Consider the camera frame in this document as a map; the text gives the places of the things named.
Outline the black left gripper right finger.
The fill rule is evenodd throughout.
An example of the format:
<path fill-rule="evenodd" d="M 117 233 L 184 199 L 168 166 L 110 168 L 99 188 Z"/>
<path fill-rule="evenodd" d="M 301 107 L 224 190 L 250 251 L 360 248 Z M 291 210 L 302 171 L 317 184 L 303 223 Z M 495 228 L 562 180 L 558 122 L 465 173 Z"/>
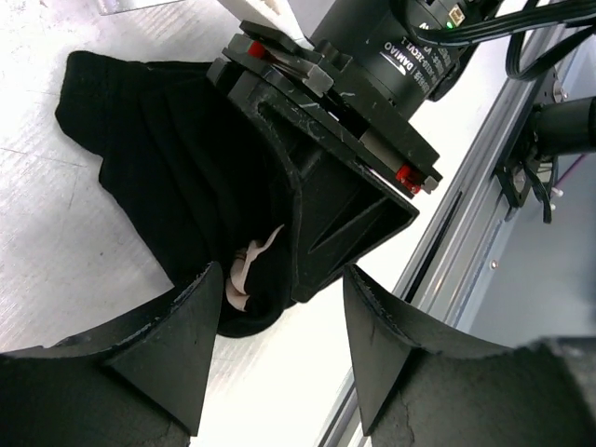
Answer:
<path fill-rule="evenodd" d="M 431 317 L 355 265 L 345 321 L 363 434 L 375 446 L 591 446 L 595 341 L 506 347 Z"/>

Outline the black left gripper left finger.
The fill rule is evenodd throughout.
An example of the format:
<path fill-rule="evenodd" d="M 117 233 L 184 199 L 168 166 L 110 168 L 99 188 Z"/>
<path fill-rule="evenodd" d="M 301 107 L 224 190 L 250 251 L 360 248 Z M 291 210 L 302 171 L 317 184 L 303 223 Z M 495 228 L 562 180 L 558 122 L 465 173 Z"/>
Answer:
<path fill-rule="evenodd" d="M 1 356 L 5 446 L 186 446 L 197 434 L 224 276 L 172 289 L 51 347 Z"/>

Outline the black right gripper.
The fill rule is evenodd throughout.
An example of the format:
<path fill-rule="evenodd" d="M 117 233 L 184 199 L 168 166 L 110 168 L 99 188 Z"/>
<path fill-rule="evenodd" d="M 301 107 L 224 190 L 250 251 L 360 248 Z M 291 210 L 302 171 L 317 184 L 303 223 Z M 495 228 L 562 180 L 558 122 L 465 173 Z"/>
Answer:
<path fill-rule="evenodd" d="M 225 94 L 272 90 L 248 117 L 264 143 L 273 219 L 288 231 L 291 298 L 305 303 L 418 215 L 370 170 L 407 197 L 431 194 L 439 155 L 404 103 L 330 43 L 308 49 L 248 20 L 240 29 L 208 79 Z"/>

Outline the black underwear with beige waistband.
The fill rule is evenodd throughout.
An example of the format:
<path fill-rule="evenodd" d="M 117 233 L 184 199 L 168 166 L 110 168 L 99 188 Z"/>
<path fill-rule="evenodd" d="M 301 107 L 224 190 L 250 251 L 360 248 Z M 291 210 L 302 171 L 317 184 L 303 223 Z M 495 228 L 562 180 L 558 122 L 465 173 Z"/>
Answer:
<path fill-rule="evenodd" d="M 211 262 L 224 274 L 218 332 L 243 338 L 291 307 L 290 219 L 282 176 L 209 65 L 68 55 L 55 116 L 99 156 L 101 186 L 170 281 Z"/>

